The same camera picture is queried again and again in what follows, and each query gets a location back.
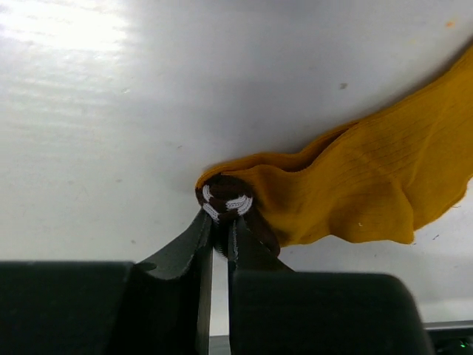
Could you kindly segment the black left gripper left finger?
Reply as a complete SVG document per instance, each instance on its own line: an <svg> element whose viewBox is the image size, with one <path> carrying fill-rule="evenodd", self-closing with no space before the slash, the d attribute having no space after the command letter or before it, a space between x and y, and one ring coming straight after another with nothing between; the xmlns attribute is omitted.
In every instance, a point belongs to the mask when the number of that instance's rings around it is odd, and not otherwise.
<svg viewBox="0 0 473 355"><path fill-rule="evenodd" d="M169 244L136 264L121 308L122 354L207 354L212 253L203 211Z"/></svg>

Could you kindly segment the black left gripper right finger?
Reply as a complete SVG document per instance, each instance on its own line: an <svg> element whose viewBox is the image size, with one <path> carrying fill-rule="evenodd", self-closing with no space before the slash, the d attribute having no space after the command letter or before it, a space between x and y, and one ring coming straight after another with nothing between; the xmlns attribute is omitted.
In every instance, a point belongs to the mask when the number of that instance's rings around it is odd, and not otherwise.
<svg viewBox="0 0 473 355"><path fill-rule="evenodd" d="M421 324L407 287L388 274L297 272L244 220L228 237L230 336L304 339L347 325Z"/></svg>

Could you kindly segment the mustard yellow striped sock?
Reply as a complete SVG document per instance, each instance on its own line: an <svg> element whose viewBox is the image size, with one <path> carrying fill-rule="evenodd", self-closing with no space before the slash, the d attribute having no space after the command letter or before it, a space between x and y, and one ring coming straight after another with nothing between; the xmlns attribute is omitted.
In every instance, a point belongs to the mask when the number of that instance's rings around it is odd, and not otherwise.
<svg viewBox="0 0 473 355"><path fill-rule="evenodd" d="M398 103L336 127L294 154L259 153L205 172L201 208L243 218L272 254L333 235L410 244L472 179L472 51Z"/></svg>

